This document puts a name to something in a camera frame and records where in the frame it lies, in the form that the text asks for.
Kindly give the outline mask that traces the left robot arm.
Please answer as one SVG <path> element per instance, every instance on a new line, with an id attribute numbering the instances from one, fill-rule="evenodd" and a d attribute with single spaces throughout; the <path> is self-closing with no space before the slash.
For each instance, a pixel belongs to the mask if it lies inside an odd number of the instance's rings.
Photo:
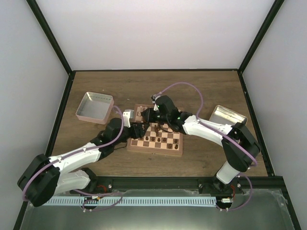
<path id="1" fill-rule="evenodd" d="M 147 122 L 132 122 L 125 126 L 122 119 L 113 118 L 103 131 L 78 149 L 53 157 L 35 156 L 17 182 L 23 192 L 22 199 L 39 207 L 52 196 L 69 190 L 94 193 L 98 181 L 91 170 L 82 166 L 106 158 L 116 145 L 130 138 L 144 137 L 148 127 Z"/>

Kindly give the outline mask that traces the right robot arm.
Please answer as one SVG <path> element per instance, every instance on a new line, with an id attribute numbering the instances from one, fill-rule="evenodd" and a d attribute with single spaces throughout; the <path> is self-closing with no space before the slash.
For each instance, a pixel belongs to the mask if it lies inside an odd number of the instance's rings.
<path id="1" fill-rule="evenodd" d="M 141 116 L 145 122 L 166 123 L 174 132 L 204 138 L 223 147 L 226 162 L 213 181 L 218 193 L 226 192 L 235 177 L 257 165 L 261 147 L 243 123 L 228 125 L 201 119 L 179 110 L 166 95 L 155 98 L 154 107 L 142 111 Z"/>

